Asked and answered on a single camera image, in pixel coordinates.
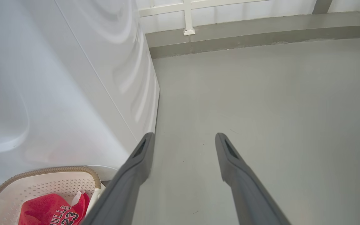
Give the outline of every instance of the floor scratch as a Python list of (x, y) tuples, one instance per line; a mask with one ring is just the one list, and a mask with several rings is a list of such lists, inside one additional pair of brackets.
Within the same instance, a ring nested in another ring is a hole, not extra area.
[[(233, 131), (232, 129), (230, 129), (231, 131)], [(237, 133), (236, 131), (233, 131), (234, 133), (236, 133), (236, 134), (239, 134), (239, 133)], [(241, 135), (241, 134), (240, 134)]]

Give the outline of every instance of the white washing machine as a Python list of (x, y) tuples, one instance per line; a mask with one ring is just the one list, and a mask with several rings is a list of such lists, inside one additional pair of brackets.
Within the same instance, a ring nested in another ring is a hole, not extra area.
[(69, 165), (110, 179), (158, 96), (134, 0), (0, 1), (0, 183)]

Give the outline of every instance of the railing post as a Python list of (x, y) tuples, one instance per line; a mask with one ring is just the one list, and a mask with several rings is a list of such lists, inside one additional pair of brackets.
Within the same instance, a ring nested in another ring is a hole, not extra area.
[(184, 17), (186, 20), (186, 28), (184, 29), (184, 36), (195, 34), (193, 28), (193, 21), (191, 18), (191, 0), (183, 0), (184, 3)]

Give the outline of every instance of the panel seam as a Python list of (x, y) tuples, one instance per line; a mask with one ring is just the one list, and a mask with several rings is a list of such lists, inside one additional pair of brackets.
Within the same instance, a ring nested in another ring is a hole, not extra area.
[(137, 142), (137, 139), (136, 139), (136, 137), (134, 136), (133, 131), (130, 129), (129, 125), (127, 124), (126, 120), (124, 119), (124, 117), (123, 117), (122, 113), (120, 112), (119, 108), (116, 106), (115, 101), (113, 101), (111, 95), (109, 94), (108, 90), (106, 89), (106, 87), (105, 87), (104, 83), (102, 82), (100, 76), (98, 75), (97, 71), (95, 70), (93, 64), (91, 63), (90, 59), (88, 58), (88, 56), (87, 56), (86, 52), (84, 51), (83, 47), (81, 46), (81, 44), (80, 44), (79, 40), (77, 39), (76, 35), (74, 34), (72, 28), (70, 27), (70, 25), (69, 25), (69, 23), (68, 23), (68, 20), (66, 19), (65, 15), (64, 15), (63, 12), (62, 12), (62, 9), (60, 8), (60, 6), (59, 6), (59, 4), (56, 2), (56, 0), (54, 0), (54, 2), (55, 2), (56, 6), (58, 7), (58, 9), (59, 9), (59, 11), (60, 11), (60, 14), (62, 14), (63, 19), (65, 20), (67, 26), (69, 27), (70, 31), (72, 32), (72, 34), (73, 34), (73, 36), (74, 36), (74, 39), (76, 40), (77, 44), (80, 46), (81, 51), (83, 52), (84, 56), (87, 58), (88, 63), (90, 63), (90, 66), (91, 66), (92, 69), (94, 70), (95, 75), (97, 76), (98, 80), (101, 82), (102, 86), (104, 87), (104, 89), (105, 89), (105, 91), (106, 91), (106, 94), (109, 96), (109, 98), (110, 98), (111, 101), (113, 102), (114, 106), (116, 107), (116, 110), (119, 112), (119, 114), (120, 114), (120, 116), (122, 117), (122, 119), (123, 119), (124, 123), (126, 124), (127, 128), (129, 129), (130, 133), (133, 135), (134, 139), (135, 139), (136, 142)]

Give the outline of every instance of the laundry basket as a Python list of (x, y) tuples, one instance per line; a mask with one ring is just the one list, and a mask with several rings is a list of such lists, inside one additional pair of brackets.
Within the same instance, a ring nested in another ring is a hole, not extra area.
[(56, 193), (70, 203), (80, 189), (90, 197), (87, 214), (105, 189), (92, 169), (55, 167), (16, 175), (0, 186), (0, 225), (17, 224), (27, 200)]

